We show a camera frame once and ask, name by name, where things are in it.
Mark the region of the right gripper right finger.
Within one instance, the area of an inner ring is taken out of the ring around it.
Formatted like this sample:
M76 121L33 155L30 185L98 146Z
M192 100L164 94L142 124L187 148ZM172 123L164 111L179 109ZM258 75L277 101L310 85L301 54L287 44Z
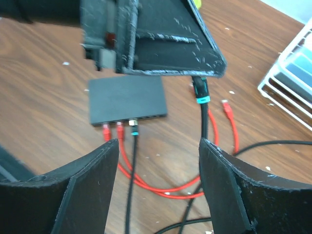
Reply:
M202 138L199 171L216 234L310 234L312 186L269 174Z

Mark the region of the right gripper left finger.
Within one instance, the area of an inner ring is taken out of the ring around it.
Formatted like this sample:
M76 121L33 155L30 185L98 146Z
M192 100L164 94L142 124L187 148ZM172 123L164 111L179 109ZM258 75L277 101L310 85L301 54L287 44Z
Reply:
M3 234L102 234L119 157L118 140L42 175L0 151Z

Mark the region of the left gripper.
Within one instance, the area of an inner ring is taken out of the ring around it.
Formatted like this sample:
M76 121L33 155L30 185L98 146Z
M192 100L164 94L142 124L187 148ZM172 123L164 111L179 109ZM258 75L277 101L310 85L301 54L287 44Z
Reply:
M96 70L220 78L227 62L192 0L82 0L85 57Z

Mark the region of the black network switch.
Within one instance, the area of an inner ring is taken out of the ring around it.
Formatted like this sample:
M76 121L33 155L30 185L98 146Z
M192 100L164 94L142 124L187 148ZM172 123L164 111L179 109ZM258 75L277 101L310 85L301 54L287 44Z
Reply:
M104 123L163 117L168 113L160 76L120 76L88 82L89 120Z

